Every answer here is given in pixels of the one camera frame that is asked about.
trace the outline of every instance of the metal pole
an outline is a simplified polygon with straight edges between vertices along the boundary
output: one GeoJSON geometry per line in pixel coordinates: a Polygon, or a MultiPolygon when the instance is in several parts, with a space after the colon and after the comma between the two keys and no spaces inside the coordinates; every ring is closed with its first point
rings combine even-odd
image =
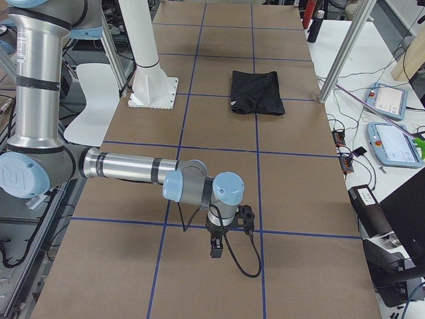
{"type": "Polygon", "coordinates": [[[9,75],[13,80],[16,77],[16,65],[12,62],[11,58],[0,48],[0,67],[9,75]]]}
{"type": "Polygon", "coordinates": [[[333,90],[335,83],[337,82],[338,76],[341,73],[342,68],[344,67],[345,61],[347,61],[348,56],[353,48],[357,38],[360,35],[360,32],[365,25],[367,18],[371,14],[373,6],[377,0],[363,0],[360,4],[359,11],[357,12],[354,21],[351,23],[350,29],[347,31],[347,35],[344,38],[343,44],[333,61],[331,70],[326,77],[326,81],[323,84],[320,95],[317,98],[319,103],[325,103],[327,97],[333,90]]]}
{"type": "Polygon", "coordinates": [[[117,49],[114,44],[114,40],[112,40],[112,36],[109,32],[108,23],[106,22],[106,18],[104,13],[102,12],[102,26],[103,26],[103,34],[102,34],[102,44],[105,49],[106,56],[108,57],[109,63],[112,68],[112,72],[114,72],[115,77],[117,79],[118,86],[121,89],[124,89],[126,85],[126,76],[124,75],[124,69],[122,68],[122,64],[120,59],[118,58],[117,49]]]}
{"type": "Polygon", "coordinates": [[[411,138],[412,140],[415,139],[415,137],[407,132],[404,128],[402,128],[401,126],[399,126],[396,122],[390,120],[389,118],[387,118],[385,115],[379,113],[378,111],[376,111],[372,106],[370,106],[369,104],[367,104],[365,101],[361,100],[360,98],[356,97],[353,93],[349,92],[348,90],[345,90],[342,86],[340,86],[339,84],[335,85],[338,89],[340,89],[341,91],[343,91],[344,93],[348,94],[349,96],[351,96],[352,98],[354,98],[357,102],[360,102],[361,104],[363,104],[363,106],[370,112],[372,112],[373,114],[379,116],[380,118],[382,118],[385,122],[391,124],[392,126],[394,126],[395,128],[397,128],[398,130],[400,130],[405,136],[407,136],[408,138],[411,138]]]}

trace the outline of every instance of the black square fabric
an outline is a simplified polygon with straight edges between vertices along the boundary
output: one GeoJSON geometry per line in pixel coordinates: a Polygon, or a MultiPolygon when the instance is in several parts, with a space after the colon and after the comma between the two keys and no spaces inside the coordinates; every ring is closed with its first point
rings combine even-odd
{"type": "Polygon", "coordinates": [[[285,114],[280,99],[278,73],[251,74],[233,71],[232,111],[238,114],[285,114]]]}

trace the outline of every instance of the white tag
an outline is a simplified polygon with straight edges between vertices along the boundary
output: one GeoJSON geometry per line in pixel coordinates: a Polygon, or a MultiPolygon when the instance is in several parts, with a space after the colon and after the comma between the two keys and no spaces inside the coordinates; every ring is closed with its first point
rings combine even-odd
{"type": "Polygon", "coordinates": [[[18,32],[16,61],[18,63],[27,62],[27,35],[24,32],[18,32]]]}
{"type": "Polygon", "coordinates": [[[365,205],[375,204],[375,200],[373,199],[371,192],[367,188],[359,188],[357,191],[359,192],[359,195],[365,205]]]}

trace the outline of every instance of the red object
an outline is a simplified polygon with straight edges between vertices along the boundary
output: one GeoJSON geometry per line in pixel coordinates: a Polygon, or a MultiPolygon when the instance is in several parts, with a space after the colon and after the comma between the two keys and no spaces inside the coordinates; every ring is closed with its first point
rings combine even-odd
{"type": "Polygon", "coordinates": [[[310,24],[310,20],[313,17],[314,8],[316,7],[316,0],[308,0],[307,6],[303,16],[303,28],[306,30],[310,24]]]}

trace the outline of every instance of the green object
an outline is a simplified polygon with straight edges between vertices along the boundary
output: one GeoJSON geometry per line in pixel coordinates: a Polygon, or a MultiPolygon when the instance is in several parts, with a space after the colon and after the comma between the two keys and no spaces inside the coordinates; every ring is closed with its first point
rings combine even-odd
{"type": "Polygon", "coordinates": [[[420,151],[422,153],[422,159],[425,159],[425,141],[421,140],[420,138],[415,138],[413,142],[416,144],[417,147],[420,148],[420,151]]]}

